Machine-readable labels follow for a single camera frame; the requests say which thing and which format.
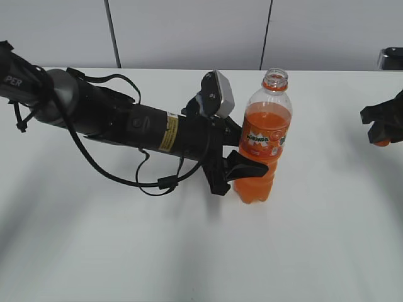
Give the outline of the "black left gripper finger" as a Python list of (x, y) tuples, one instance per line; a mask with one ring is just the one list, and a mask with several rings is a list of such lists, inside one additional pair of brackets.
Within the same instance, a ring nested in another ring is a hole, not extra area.
[(225, 119), (225, 145), (238, 147), (241, 139), (242, 127), (230, 116)]
[(235, 150), (224, 158), (224, 174), (227, 181), (263, 177), (268, 171), (266, 164), (253, 161)]

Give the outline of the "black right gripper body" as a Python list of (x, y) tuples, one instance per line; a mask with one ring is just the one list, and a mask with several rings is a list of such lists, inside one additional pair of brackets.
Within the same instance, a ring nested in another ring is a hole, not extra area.
[(372, 123), (368, 131), (368, 140), (372, 145), (389, 140), (390, 143), (402, 141), (402, 91), (393, 99), (366, 106), (360, 111), (364, 125)]

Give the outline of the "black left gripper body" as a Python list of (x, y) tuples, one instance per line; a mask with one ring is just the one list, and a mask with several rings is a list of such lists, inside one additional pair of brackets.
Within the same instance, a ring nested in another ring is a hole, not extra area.
[(230, 181), (225, 179), (224, 174), (225, 118), (203, 116), (201, 105), (201, 97), (193, 97), (181, 113), (190, 121), (206, 123), (201, 127), (206, 140), (201, 143), (201, 156), (197, 161), (203, 169), (211, 193), (223, 196), (230, 189)]

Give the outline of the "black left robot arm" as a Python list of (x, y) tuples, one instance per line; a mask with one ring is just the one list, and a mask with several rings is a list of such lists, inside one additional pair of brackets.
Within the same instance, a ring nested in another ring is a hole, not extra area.
[(235, 150), (223, 155), (225, 146), (238, 146), (242, 129), (230, 117), (234, 97), (221, 72), (207, 72), (200, 90), (177, 115), (107, 88), (105, 83), (115, 78), (115, 74), (91, 77), (73, 68), (45, 70), (16, 55), (7, 41), (1, 42), (1, 96), (13, 106), (19, 131), (26, 131), (30, 119), (66, 129), (89, 164), (112, 181), (168, 194), (188, 175), (176, 173), (148, 183), (122, 179), (95, 162), (80, 135), (135, 147), (143, 154), (155, 151), (194, 160), (210, 191), (220, 196), (228, 192), (230, 181), (268, 172), (266, 164)]

